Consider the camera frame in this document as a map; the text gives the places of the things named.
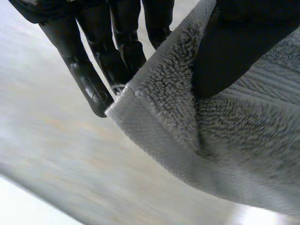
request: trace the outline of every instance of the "terry cloth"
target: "terry cloth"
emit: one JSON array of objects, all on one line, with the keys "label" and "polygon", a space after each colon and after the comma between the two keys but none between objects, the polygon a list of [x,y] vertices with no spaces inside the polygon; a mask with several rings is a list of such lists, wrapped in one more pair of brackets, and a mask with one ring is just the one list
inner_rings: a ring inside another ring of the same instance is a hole
[{"label": "terry cloth", "polygon": [[107,115],[185,183],[300,216],[300,29],[230,88],[195,102],[193,63],[215,4],[197,4]]}]

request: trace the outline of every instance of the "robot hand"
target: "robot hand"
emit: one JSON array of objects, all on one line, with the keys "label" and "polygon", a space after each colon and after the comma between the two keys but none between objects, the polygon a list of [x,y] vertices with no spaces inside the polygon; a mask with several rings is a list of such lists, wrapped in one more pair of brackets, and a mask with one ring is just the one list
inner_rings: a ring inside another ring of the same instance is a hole
[{"label": "robot hand", "polygon": [[[57,48],[93,112],[106,117],[105,110],[113,98],[88,58],[76,21],[106,80],[117,93],[118,87],[130,81],[146,62],[137,36],[140,0],[9,1],[25,19],[39,24]],[[147,32],[157,49],[171,33],[174,0],[143,0],[143,4]],[[113,43],[112,24],[118,50]]]}]

